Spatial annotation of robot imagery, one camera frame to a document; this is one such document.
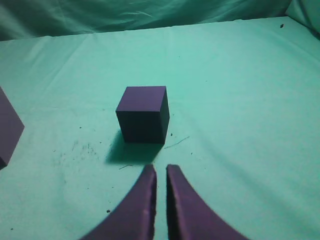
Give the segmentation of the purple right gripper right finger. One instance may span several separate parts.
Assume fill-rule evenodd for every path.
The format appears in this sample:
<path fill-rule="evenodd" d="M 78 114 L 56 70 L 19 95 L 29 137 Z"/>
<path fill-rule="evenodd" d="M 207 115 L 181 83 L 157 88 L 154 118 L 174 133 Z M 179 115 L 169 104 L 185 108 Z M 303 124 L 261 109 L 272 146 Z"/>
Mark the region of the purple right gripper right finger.
<path fill-rule="evenodd" d="M 170 240 L 246 240 L 197 194 L 181 168 L 166 167 L 166 220 Z"/>

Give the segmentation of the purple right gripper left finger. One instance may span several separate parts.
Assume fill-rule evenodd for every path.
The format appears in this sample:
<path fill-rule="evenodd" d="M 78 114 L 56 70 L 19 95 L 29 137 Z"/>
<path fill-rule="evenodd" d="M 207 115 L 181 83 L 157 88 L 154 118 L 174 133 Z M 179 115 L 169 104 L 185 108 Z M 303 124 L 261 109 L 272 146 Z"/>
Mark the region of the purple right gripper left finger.
<path fill-rule="evenodd" d="M 119 205 L 83 240 L 152 240 L 155 233 L 157 174 L 145 165 Z"/>

